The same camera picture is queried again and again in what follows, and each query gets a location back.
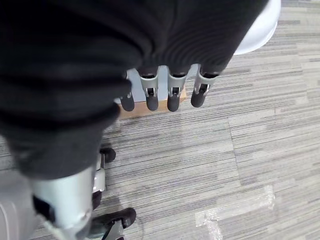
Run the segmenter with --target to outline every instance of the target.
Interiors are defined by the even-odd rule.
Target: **floor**
[[[283,0],[273,38],[235,56],[201,108],[193,82],[178,112],[105,131],[117,157],[94,214],[134,207],[128,240],[319,240],[320,1]],[[196,227],[208,210],[217,221]]]

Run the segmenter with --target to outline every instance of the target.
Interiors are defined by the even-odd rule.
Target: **gray metal part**
[[[58,239],[78,240],[76,234],[90,224],[95,171],[92,166],[68,177],[29,180],[33,194],[54,209],[55,221],[45,226]]]
[[[173,96],[173,88],[179,88],[178,97],[180,97],[182,90],[187,79],[187,75],[183,77],[174,77],[171,76],[168,71],[168,95]]]
[[[124,228],[122,226],[121,221],[119,220],[114,223],[105,240],[117,240],[123,236],[124,236]]]
[[[153,89],[154,97],[158,96],[158,75],[153,78],[140,77],[140,81],[146,97],[149,97],[148,89]]]
[[[38,227],[28,181],[17,171],[0,175],[0,239],[27,240]]]

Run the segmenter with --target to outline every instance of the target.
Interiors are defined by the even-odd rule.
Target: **clear tape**
[[[224,206],[197,212],[195,214],[196,227],[207,226],[210,240],[222,240],[223,235],[218,221],[230,217],[246,214],[261,208],[273,209],[275,205],[275,194],[272,185],[264,187],[264,193],[246,197],[243,200],[233,202]]]

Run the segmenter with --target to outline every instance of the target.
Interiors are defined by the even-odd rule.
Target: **robotic hand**
[[[0,134],[26,182],[21,188],[29,186],[21,192],[23,203],[17,201],[17,216],[40,215],[60,240],[88,236],[103,130],[119,115],[114,99],[130,98],[131,84],[123,73],[141,70],[147,104],[154,110],[157,73],[145,70],[168,66],[168,107],[175,111],[185,69],[200,64],[191,99],[200,107],[267,1],[2,2]],[[1,183],[13,189],[18,178]],[[125,216],[109,215],[112,223],[104,229],[111,234],[120,222],[128,226]],[[16,240],[11,233],[7,238]]]

